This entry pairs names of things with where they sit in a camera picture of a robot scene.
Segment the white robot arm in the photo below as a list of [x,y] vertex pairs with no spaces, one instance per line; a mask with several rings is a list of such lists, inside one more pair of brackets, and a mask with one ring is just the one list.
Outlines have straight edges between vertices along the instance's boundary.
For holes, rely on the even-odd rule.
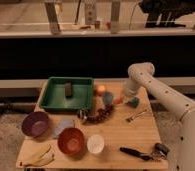
[[182,123],[176,171],[195,171],[195,101],[154,78],[155,68],[150,62],[128,67],[124,94],[134,97],[144,87]]

